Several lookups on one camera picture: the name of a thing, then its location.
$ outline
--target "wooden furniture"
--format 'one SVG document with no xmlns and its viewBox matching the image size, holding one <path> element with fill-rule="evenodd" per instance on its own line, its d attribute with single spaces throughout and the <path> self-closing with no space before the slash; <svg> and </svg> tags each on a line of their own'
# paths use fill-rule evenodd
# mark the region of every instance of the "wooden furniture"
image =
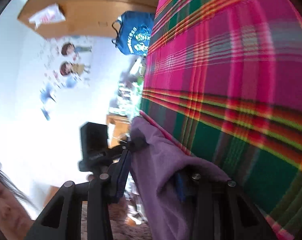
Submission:
<svg viewBox="0 0 302 240">
<path fill-rule="evenodd" d="M 36 12 L 57 3 L 66 21 L 43 24 L 35 30 L 44 38 L 66 35 L 115 37 L 112 23 L 127 10 L 155 12 L 159 0 L 28 0 L 18 20 L 34 30 L 29 18 Z"/>
<path fill-rule="evenodd" d="M 48 192 L 47 196 L 45 197 L 43 207 L 45 207 L 49 203 L 49 201 L 53 198 L 53 196 L 58 192 L 59 189 L 60 189 L 59 187 L 50 186 L 49 192 Z"/>
<path fill-rule="evenodd" d="M 113 130 L 113 137 L 111 138 L 111 143 L 109 148 L 119 145 L 119 140 L 117 138 L 129 131 L 131 122 L 125 116 L 115 115 L 115 114 L 107 114 L 107 125 L 114 124 L 115 128 Z"/>
</svg>

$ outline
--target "cartoon character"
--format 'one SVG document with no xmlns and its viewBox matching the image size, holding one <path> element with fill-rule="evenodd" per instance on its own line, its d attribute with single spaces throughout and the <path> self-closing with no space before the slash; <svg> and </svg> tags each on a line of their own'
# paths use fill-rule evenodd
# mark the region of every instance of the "cartoon character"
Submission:
<svg viewBox="0 0 302 240">
<path fill-rule="evenodd" d="M 78 81 L 74 76 L 69 76 L 66 80 L 66 84 L 63 86 L 65 88 L 74 88 L 77 83 L 78 83 Z"/>
<path fill-rule="evenodd" d="M 138 31 L 136 32 L 135 39 L 139 42 L 148 41 L 148 44 L 149 44 L 150 39 L 151 39 L 151 32 L 150 32 L 149 28 L 146 25 L 142 24 L 139 27 Z"/>
<path fill-rule="evenodd" d="M 55 100 L 53 99 L 53 97 L 51 95 L 51 92 L 53 90 L 54 90 L 54 88 L 50 83 L 47 83 L 45 88 L 40 90 L 40 92 L 41 92 L 40 100 L 44 105 L 47 103 L 48 99 L 52 99 L 55 102 Z"/>
<path fill-rule="evenodd" d="M 45 110 L 44 108 L 41 108 L 42 113 L 44 114 L 45 118 L 50 121 L 49 112 Z"/>
<path fill-rule="evenodd" d="M 61 49 L 61 54 L 63 56 L 68 56 L 72 53 L 75 53 L 78 56 L 79 52 L 92 52 L 92 47 L 74 46 L 72 43 L 68 42 L 64 44 Z"/>
<path fill-rule="evenodd" d="M 58 82 L 60 82 L 59 77 L 58 77 L 58 73 L 57 73 L 55 70 L 53 70 L 53 76 L 55 77 L 55 79 L 56 79 Z"/>
<path fill-rule="evenodd" d="M 144 45 L 144 43 L 140 42 L 140 43 L 134 45 L 134 48 L 135 48 L 137 51 L 142 51 L 142 52 L 144 52 L 143 55 L 146 56 L 146 55 L 147 55 L 146 53 L 147 53 L 149 47 L 146 46 L 146 45 Z"/>
<path fill-rule="evenodd" d="M 78 76 L 81 76 L 83 72 L 90 73 L 89 70 L 91 66 L 86 66 L 84 64 L 76 64 L 71 62 L 64 62 L 62 63 L 60 67 L 60 73 L 62 76 L 67 76 L 70 73 L 77 74 Z"/>
</svg>

